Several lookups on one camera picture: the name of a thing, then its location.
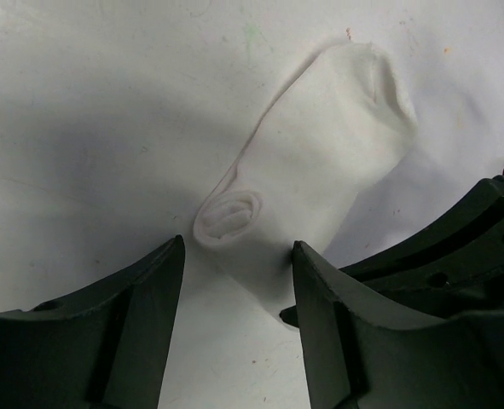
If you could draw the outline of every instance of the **white sock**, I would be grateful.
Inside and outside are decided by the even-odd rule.
[[[202,205],[194,237],[277,316],[294,299],[293,242],[324,251],[357,194],[397,165],[416,128],[384,51],[329,48],[266,113]]]

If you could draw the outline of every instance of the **white table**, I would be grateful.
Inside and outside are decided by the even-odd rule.
[[[0,311],[76,291],[184,233],[159,407],[310,407],[298,333],[188,232],[279,90],[347,37],[403,69],[420,140],[357,200],[326,253],[341,267],[501,172],[504,0],[0,0]]]

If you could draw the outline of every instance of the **white surface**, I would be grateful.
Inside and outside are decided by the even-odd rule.
[[[407,88],[384,50],[329,47],[261,119],[201,206],[194,238],[278,319],[295,305],[295,239],[326,250],[356,196],[399,164],[416,132]]]
[[[275,95],[347,29],[403,67],[420,140],[358,198],[337,265],[501,172],[503,0],[0,0],[0,310],[188,232]],[[298,334],[202,266],[190,249],[159,407],[309,407]]]

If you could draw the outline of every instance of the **sock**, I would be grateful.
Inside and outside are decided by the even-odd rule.
[[[416,128],[384,51],[326,49],[265,114],[200,208],[194,237],[277,317],[294,301],[293,242],[324,251],[358,193],[409,150]]]

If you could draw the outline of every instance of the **stain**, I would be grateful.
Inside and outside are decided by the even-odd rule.
[[[117,2],[111,0],[97,0],[96,7],[104,19],[113,18],[117,14]]]
[[[456,113],[455,127],[458,130],[464,129],[464,120],[462,119],[462,114],[460,112]]]
[[[51,194],[51,195],[58,196],[58,197],[61,197],[61,198],[64,198],[64,199],[72,200],[72,201],[75,201],[77,203],[80,203],[80,204],[83,204],[83,205],[88,205],[90,207],[94,207],[96,209],[99,209],[99,206],[97,204],[94,204],[92,202],[88,202],[88,201],[85,201],[85,200],[82,200],[82,199],[74,198],[72,196],[68,196],[68,195],[65,195],[63,193],[54,192],[51,189],[48,189],[46,187],[42,187],[42,186],[36,185],[34,183],[28,183],[26,181],[19,181],[19,180],[13,179],[12,177],[7,177],[7,176],[1,176],[1,177],[5,181],[11,181],[11,182],[16,183],[18,185],[22,185],[22,186],[38,189],[38,190],[41,190],[43,192],[46,192],[47,194]]]
[[[269,46],[270,52],[274,52],[275,49],[272,47],[265,35],[261,32],[258,26],[253,23],[246,23],[244,26],[244,38],[246,40],[246,56],[248,59],[248,65],[252,61],[252,47],[258,45],[258,41],[263,39],[263,41]]]
[[[215,377],[216,377],[217,379],[221,379],[221,378],[219,377],[219,374],[218,374],[216,371],[214,371],[214,368],[210,368],[210,371],[211,371],[211,373],[213,373],[213,374],[215,375]]]
[[[414,51],[414,47],[420,46],[418,40],[414,36],[413,32],[411,32],[409,29],[406,30],[407,32],[407,41],[408,41],[408,47],[411,51]]]
[[[206,7],[203,10],[201,10],[199,12],[191,12],[191,13],[189,13],[189,15],[191,17],[193,17],[194,19],[198,19],[198,18],[202,17],[204,14],[208,13],[208,10],[210,9],[212,3],[214,3],[214,0],[209,0],[208,4],[206,5]]]

